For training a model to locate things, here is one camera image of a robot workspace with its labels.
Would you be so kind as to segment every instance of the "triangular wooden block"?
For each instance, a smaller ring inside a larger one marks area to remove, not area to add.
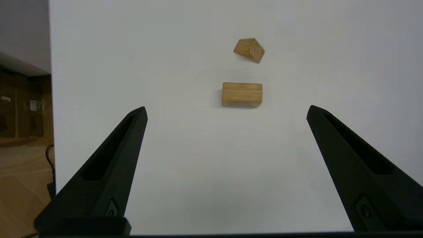
[[[264,55],[264,49],[254,38],[239,40],[233,51],[256,63],[260,63],[261,58]]]

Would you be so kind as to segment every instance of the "rectangular wooden block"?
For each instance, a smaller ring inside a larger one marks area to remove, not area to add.
[[[222,106],[258,107],[263,100],[260,83],[223,83]]]

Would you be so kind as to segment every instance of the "wood grain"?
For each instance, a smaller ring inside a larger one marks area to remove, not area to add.
[[[15,177],[37,196],[44,205],[49,204],[51,199],[47,184],[53,182],[51,169],[16,174]]]
[[[35,217],[46,206],[14,176],[0,177],[0,237],[22,237],[35,231]]]
[[[239,40],[233,51],[256,63],[260,63],[264,55],[264,49],[254,38]]]
[[[223,83],[222,106],[258,107],[263,100],[259,83]]]

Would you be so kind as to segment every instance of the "white surface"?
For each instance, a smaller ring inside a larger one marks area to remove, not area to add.
[[[323,107],[423,183],[423,1],[52,1],[58,188],[132,109],[132,234],[351,230],[306,121]],[[234,54],[254,37],[260,64]],[[256,109],[223,82],[262,83]]]
[[[0,64],[27,76],[51,72],[48,0],[0,1]]]

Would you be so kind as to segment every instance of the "cable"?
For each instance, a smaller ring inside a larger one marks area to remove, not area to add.
[[[55,170],[55,168],[54,168],[54,166],[53,166],[53,163],[51,162],[50,157],[49,157],[49,152],[50,152],[50,150],[51,150],[53,147],[54,147],[54,144],[51,144],[51,145],[47,146],[47,148],[46,148],[46,159],[47,159],[47,161],[49,162],[50,167],[52,168],[52,172],[53,172],[53,182],[55,183],[55,182],[56,182],[56,170]]]

